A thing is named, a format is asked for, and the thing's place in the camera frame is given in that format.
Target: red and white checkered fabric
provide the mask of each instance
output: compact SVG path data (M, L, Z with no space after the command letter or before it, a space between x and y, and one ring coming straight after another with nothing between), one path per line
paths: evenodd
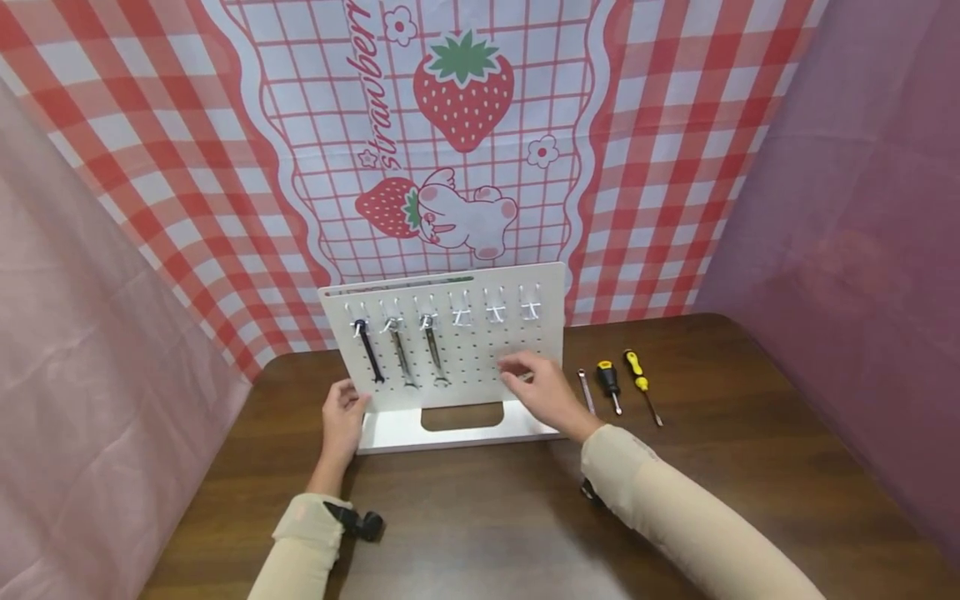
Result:
M253 376L330 345L331 282L563 259L574 324L683 312L826 2L18 0L0 4L0 79ZM395 170L364 156L364 14ZM469 153L413 91L431 44L466 29L516 79ZM513 202L496 257L358 213L385 177L441 167Z

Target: wavy border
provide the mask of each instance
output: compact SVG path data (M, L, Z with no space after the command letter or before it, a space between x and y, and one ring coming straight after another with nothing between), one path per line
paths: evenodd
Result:
M262 92L262 73L260 68L246 68L249 64L260 64L260 57L253 48L250 38L240 25L233 20L233 17L227 12L221 0L201 0L206 13L210 16L220 31L227 36L233 48L236 50L237 57L240 59L240 97L243 100L244 109L263 137L270 142L276 153L276 178L283 193L285 200L299 216L306 222L306 247L310 251L310 256L317 261L330 275L330 285L337 285L343 282L343 276L340 270L324 255L320 250L320 238L322 230L320 222L316 215L306 205L300 194L294 188L294 160L292 156L284 159L290 147L283 140L279 132L270 124L267 119L266 110L264 110L260 94Z
M584 235L584 222L580 217L579 209L580 200L587 191L590 182L596 177L597 169L600 166L596 160L596 153L593 150L593 142L590 139L590 129L593 126L593 120L600 113L600 108L607 99L607 93L610 91L610 56L607 54L604 30L607 27L607 19L610 17L610 13L615 5L616 0L600 0L596 9L593 11L593 15L589 19L589 25L587 27L585 45L587 49L587 65L590 68L590 76L593 79L593 90L590 92L587 106L583 112L580 113L580 116L577 117L577 122L573 126L573 149L580 158L580 177L577 178L576 185L570 189L564 200L564 211L566 212L566 218L570 222L570 236L567 238L566 244L560 249L560 260L566 266L565 294L569 294L573 288L573 271L570 269L570 256L580 245L582 241L581 238ZM605 60L607 68L600 71L599 74L599 69L594 67L594 57L603 57ZM581 136L587 140L585 149L581 149L577 144L577 140L579 140ZM570 210L571 198L578 199L577 203L572 206L572 210Z

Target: red strawberry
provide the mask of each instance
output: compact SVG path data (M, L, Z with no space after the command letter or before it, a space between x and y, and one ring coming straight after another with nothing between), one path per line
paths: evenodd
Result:
M414 73L420 112L457 152L475 150L514 100L514 68L473 31L431 46Z
M420 235L420 195L414 183L404 177L387 178L360 194L356 209L385 235Z

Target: left hand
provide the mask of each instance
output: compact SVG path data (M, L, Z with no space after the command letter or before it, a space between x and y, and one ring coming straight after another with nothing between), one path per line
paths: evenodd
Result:
M339 496L344 473L360 445L370 395L357 393L349 379L330 386L324 402L324 443L308 492Z
M330 461L347 468L360 445L363 416L367 412L370 395L357 393L349 379L330 386L324 402L324 449L322 461Z

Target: yellow screwdriver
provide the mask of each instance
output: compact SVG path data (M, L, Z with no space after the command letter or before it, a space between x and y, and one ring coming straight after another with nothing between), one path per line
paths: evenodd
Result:
M636 357L636 352L627 348L623 352L623 358L627 361L627 364L630 365L630 371L634 374L634 385L643 393L643 397L647 399L647 406L650 407L650 414L654 416L657 427L663 427L663 420L660 418L660 415L657 414L653 400L650 399L650 381L643 376L643 367L640 366L640 359Z

